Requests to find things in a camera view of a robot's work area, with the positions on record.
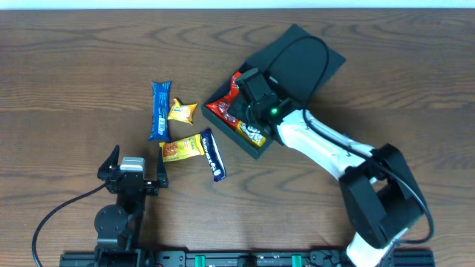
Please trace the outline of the long blue snack bar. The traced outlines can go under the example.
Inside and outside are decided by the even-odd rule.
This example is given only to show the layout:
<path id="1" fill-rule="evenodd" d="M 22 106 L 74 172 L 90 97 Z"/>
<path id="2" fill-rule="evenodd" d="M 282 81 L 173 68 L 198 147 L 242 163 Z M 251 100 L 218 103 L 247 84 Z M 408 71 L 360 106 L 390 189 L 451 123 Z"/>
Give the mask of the long blue snack bar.
<path id="1" fill-rule="evenodd" d="M 149 141 L 170 141 L 168 132 L 169 94 L 172 81 L 152 82 L 152 123 Z"/>

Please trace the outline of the yellow Hacks candy bag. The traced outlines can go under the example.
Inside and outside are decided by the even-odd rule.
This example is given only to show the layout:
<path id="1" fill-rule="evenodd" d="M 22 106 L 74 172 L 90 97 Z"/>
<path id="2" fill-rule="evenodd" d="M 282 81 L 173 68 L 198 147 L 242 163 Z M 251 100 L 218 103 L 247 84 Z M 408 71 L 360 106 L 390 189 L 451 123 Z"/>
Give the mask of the yellow Hacks candy bag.
<path id="1" fill-rule="evenodd" d="M 242 121 L 238 122 L 235 132 L 255 148 L 260 148 L 266 142 L 266 138 L 257 128 L 247 125 Z"/>

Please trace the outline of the yellow orange snack packet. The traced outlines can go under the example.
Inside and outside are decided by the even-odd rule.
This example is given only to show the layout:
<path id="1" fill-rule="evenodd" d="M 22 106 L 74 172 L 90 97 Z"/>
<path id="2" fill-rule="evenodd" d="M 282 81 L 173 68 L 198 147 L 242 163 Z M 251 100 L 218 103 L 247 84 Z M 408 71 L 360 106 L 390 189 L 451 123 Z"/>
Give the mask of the yellow orange snack packet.
<path id="1" fill-rule="evenodd" d="M 161 142 L 163 161 L 174 162 L 193 156 L 204 155 L 204 148 L 199 134 L 189 136 L 174 142 Z"/>

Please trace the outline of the dark blue Cadbury chocolate bar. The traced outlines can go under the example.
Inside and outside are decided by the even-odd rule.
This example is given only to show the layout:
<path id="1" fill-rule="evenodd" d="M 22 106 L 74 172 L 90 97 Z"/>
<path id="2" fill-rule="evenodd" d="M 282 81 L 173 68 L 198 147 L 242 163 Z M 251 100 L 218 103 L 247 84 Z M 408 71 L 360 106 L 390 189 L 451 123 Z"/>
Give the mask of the dark blue Cadbury chocolate bar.
<path id="1" fill-rule="evenodd" d="M 200 138 L 209 166 L 212 170 L 213 180 L 219 182 L 226 177 L 226 168 L 210 128 L 200 132 Z"/>

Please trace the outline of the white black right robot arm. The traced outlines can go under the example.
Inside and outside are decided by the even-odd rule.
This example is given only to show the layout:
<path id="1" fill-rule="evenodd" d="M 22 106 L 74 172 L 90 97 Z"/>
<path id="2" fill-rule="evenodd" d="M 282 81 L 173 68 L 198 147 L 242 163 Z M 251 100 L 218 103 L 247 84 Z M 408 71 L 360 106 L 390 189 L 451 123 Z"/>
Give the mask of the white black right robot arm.
<path id="1" fill-rule="evenodd" d="M 354 266 L 381 265 L 421 216 L 432 221 L 399 149 L 391 144 L 374 148 L 333 130 L 294 99 L 280 99 L 257 68 L 236 76 L 231 85 L 238 90 L 231 115 L 337 179 L 356 231 L 346 248 Z"/>

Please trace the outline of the dark green open box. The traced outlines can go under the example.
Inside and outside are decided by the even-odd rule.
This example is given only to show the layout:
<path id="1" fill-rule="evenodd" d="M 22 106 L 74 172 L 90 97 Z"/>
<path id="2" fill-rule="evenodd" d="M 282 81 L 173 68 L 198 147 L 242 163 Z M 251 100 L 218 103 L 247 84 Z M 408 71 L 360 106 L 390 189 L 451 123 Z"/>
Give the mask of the dark green open box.
<path id="1" fill-rule="evenodd" d="M 214 115 L 206 104 L 214 102 L 229 92 L 232 74 L 226 82 L 202 105 L 203 115 L 251 157 L 258 159 L 273 143 L 281 142 L 278 125 L 293 111 L 300 111 L 316 90 L 327 82 L 345 63 L 346 59 L 319 38 L 310 35 L 298 25 L 292 25 L 279 39 L 250 56 L 236 71 L 242 74 L 258 68 L 271 89 L 281 101 L 278 124 L 248 123 L 257 128 L 266 142 L 255 148 Z"/>

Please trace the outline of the red Hacks candy bag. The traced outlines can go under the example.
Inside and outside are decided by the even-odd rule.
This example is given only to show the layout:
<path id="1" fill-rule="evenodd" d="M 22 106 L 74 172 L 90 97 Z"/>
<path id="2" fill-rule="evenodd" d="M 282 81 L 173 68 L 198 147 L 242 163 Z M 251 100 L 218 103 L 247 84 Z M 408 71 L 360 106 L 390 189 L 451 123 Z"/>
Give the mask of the red Hacks candy bag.
<path id="1" fill-rule="evenodd" d="M 226 125 L 229 126 L 233 131 L 237 128 L 239 119 L 231 115 L 228 112 L 228 109 L 231 107 L 231 103 L 234 98 L 240 93 L 238 86 L 235 84 L 235 80 L 241 75 L 242 73 L 238 71 L 231 77 L 229 92 L 225 96 L 214 102 L 206 104 L 206 107 L 219 119 L 225 122 Z"/>

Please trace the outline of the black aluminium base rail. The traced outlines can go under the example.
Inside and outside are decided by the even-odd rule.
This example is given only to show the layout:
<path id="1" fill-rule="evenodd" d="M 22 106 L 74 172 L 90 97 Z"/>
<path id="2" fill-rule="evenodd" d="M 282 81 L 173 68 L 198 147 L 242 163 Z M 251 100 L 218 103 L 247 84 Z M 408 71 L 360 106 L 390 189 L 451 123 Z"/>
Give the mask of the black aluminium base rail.
<path id="1" fill-rule="evenodd" d="M 154 267 L 319 267 L 352 266 L 343 251 L 291 252 L 197 252 L 141 250 L 131 253 L 70 253 L 63 254 L 60 267 L 94 266 L 154 266 Z"/>

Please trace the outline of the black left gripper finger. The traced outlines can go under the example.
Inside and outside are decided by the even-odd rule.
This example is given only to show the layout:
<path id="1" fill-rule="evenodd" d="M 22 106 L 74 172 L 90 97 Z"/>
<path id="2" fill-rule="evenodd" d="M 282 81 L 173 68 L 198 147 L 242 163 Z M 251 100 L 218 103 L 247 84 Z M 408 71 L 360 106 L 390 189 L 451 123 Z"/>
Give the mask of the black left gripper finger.
<path id="1" fill-rule="evenodd" d="M 157 158 L 157 169 L 156 169 L 157 181 L 158 182 L 167 182 L 168 176 L 166 173 L 166 167 L 163 161 L 163 150 L 159 147 L 158 158 Z"/>
<path id="2" fill-rule="evenodd" d="M 98 171 L 109 171 L 110 168 L 117 165 L 119 159 L 119 145 L 115 145 L 108 158 L 100 165 Z"/>

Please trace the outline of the small yellow candy packet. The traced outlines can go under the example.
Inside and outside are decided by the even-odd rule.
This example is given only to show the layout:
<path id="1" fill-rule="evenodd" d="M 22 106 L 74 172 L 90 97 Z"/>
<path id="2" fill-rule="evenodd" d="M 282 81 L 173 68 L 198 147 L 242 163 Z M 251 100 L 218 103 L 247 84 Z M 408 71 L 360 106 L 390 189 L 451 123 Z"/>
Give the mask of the small yellow candy packet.
<path id="1" fill-rule="evenodd" d="M 174 104 L 168 113 L 168 120 L 176 120 L 187 124 L 193 124 L 193 114 L 197 103 L 184 105 L 179 99 L 173 99 Z"/>

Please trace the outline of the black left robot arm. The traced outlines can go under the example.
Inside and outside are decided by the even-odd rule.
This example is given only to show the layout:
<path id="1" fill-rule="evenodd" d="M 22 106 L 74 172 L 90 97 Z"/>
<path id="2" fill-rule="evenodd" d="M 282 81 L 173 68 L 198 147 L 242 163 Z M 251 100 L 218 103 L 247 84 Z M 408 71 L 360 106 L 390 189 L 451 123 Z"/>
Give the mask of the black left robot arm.
<path id="1" fill-rule="evenodd" d="M 155 197 L 168 186 L 163 152 L 158 151 L 155 180 L 145 178 L 145 160 L 125 157 L 119 160 L 117 145 L 101 164 L 97 177 L 108 192 L 117 196 L 112 205 L 102 208 L 94 219 L 97 245 L 93 266 L 154 266 L 152 251 L 140 248 L 138 239 L 145 212 L 145 198 Z"/>

